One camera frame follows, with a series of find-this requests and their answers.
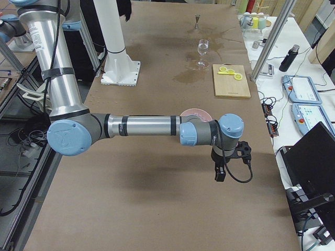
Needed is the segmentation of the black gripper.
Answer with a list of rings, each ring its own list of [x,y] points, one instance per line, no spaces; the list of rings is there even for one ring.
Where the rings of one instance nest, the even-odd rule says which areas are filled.
[[[224,181],[226,177],[226,171],[224,170],[226,159],[223,156],[222,149],[212,149],[211,159],[215,163],[215,181]]]

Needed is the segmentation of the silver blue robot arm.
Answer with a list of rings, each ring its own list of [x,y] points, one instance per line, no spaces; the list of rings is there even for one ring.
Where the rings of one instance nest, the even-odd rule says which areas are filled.
[[[1,39],[7,43],[13,37],[21,37],[25,35],[26,29],[21,24],[18,16],[7,14],[1,16]]]
[[[232,113],[208,122],[196,116],[91,113],[82,103],[62,30],[63,25],[79,20],[79,1],[14,1],[14,5],[20,21],[29,28],[46,84],[45,95],[52,104],[47,140],[53,150],[76,156],[95,142],[117,135],[177,135],[182,145],[212,146],[217,182],[231,174],[227,164],[232,158],[250,165],[251,149],[240,140],[243,120]]]

